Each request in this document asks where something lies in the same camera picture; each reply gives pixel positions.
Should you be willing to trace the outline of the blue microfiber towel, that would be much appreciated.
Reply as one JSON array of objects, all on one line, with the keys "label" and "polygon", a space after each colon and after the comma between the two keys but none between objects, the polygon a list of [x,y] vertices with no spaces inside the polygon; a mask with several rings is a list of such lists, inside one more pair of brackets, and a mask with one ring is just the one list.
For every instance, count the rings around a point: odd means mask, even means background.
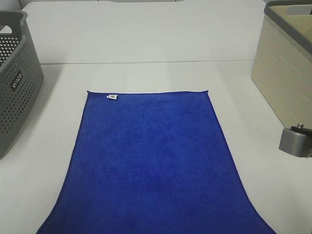
[{"label": "blue microfiber towel", "polygon": [[242,185],[207,91],[88,92],[40,234],[271,234]]}]

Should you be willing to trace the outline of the beige plastic storage basket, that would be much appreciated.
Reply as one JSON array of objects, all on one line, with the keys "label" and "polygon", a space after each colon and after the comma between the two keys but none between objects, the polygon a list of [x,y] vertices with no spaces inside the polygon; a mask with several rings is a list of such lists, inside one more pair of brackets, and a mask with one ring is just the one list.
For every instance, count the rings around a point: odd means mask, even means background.
[{"label": "beige plastic storage basket", "polygon": [[266,3],[251,78],[284,128],[312,129],[310,0]]}]

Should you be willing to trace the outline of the grey perforated plastic basket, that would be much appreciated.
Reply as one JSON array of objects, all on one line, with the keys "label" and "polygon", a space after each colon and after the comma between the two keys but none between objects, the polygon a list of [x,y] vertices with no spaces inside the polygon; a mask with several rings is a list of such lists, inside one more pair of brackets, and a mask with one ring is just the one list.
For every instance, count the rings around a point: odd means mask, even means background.
[{"label": "grey perforated plastic basket", "polygon": [[26,121],[44,75],[23,11],[0,12],[11,33],[0,35],[0,155],[4,156]]}]

